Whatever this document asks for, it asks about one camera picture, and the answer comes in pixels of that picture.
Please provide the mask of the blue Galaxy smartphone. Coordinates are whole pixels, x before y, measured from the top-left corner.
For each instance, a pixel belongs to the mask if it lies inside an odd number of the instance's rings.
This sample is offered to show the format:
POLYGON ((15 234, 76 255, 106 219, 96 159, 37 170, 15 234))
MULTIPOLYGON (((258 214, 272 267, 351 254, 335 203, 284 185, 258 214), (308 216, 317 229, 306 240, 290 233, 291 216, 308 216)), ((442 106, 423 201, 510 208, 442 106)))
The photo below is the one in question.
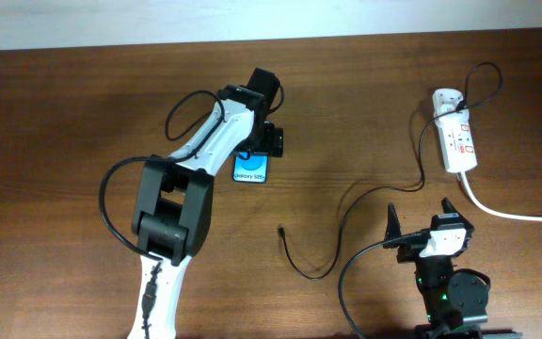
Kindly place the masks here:
POLYGON ((232 179, 235 182, 264 184, 267 179, 268 156, 240 152, 234 158, 232 179))

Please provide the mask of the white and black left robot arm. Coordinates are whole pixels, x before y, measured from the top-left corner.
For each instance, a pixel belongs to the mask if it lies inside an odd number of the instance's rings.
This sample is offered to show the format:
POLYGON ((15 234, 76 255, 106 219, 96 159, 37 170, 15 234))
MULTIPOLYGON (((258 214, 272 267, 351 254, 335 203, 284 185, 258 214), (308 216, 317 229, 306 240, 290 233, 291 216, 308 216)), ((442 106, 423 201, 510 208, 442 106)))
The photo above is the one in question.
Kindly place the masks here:
POLYGON ((173 338, 183 277, 208 234, 215 175, 234 152, 281 156, 283 131, 269 122, 283 89, 257 68, 244 86, 214 93, 206 122, 179 150, 145 163, 132 220, 141 284, 132 338, 173 338))

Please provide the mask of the white charger plug adapter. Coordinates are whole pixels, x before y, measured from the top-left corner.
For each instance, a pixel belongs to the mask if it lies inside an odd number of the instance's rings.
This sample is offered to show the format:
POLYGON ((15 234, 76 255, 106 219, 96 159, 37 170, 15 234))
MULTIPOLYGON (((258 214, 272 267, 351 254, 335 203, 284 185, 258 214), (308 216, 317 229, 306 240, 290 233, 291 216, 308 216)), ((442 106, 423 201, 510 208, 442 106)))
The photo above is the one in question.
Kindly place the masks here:
POLYGON ((455 111, 462 100, 463 94, 457 89, 437 89, 432 95, 434 116, 455 111))

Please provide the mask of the white power strip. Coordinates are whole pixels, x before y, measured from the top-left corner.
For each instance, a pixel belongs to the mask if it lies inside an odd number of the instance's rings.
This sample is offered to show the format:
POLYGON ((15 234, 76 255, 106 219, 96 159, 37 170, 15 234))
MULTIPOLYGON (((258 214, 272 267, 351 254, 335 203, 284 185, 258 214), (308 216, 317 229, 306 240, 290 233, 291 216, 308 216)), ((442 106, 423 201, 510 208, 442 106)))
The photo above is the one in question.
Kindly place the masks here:
POLYGON ((470 112, 445 115, 436 121, 445 170, 459 173, 477 166, 469 124, 470 112))

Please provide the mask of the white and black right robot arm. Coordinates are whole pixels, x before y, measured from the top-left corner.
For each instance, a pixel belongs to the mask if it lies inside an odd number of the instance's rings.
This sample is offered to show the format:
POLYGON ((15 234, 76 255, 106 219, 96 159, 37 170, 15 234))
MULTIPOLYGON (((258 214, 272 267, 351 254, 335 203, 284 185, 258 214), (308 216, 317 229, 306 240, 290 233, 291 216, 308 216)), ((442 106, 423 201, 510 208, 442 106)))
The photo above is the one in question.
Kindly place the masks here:
POLYGON ((403 234, 393 204, 387 208, 385 249, 397 250, 397 262, 413 263, 415 281, 422 295, 426 325, 418 325, 414 336, 421 339, 521 338, 512 330, 483 331, 488 321, 486 307, 490 278, 477 270, 457 268, 453 259, 467 248, 474 226, 448 199, 441 201, 442 212, 430 226, 412 234, 403 234))

